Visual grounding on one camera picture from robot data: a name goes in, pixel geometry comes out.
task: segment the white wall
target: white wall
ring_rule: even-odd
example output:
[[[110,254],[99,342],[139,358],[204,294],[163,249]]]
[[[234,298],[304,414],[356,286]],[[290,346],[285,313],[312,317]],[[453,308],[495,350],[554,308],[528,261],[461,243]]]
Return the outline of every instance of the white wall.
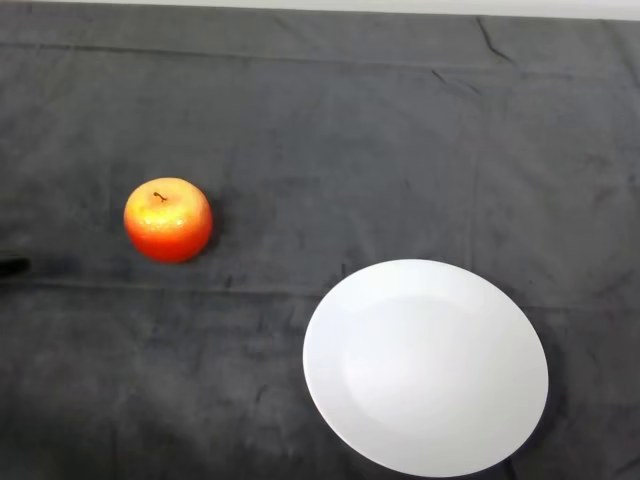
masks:
[[[98,0],[109,2],[640,20],[640,0]]]

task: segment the black object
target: black object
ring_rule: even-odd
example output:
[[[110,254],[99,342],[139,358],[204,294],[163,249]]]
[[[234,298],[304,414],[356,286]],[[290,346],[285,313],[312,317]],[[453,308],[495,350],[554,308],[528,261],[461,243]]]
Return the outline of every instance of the black object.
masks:
[[[29,269],[30,264],[26,257],[0,255],[0,277],[22,273]]]

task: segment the dark gray tablecloth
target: dark gray tablecloth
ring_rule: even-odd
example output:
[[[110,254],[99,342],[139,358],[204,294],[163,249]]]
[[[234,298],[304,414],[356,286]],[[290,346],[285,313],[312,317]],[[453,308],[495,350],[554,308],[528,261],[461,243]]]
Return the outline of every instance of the dark gray tablecloth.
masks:
[[[345,275],[470,269],[543,341],[534,437],[474,478],[640,478],[640,25],[0,6],[2,480],[400,479],[326,426],[305,327]],[[179,176],[195,261],[122,210]]]

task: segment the white plate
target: white plate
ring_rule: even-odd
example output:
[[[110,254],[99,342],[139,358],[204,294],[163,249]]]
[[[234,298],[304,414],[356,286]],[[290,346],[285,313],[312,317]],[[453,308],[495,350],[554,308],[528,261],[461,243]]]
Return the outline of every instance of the white plate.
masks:
[[[311,318],[303,364],[340,438],[430,477],[511,455],[540,420],[549,384],[516,304],[473,273],[426,260],[380,263],[334,287]]]

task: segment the gray cloth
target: gray cloth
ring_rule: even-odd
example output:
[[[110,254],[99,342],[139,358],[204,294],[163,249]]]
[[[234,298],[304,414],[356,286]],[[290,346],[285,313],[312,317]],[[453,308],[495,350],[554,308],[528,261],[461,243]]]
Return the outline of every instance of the gray cloth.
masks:
[[[640,25],[0,6],[2,480],[400,479],[344,445],[301,350],[345,275],[427,258],[544,344],[542,424],[473,478],[640,477]],[[154,177],[219,237],[154,264]]]

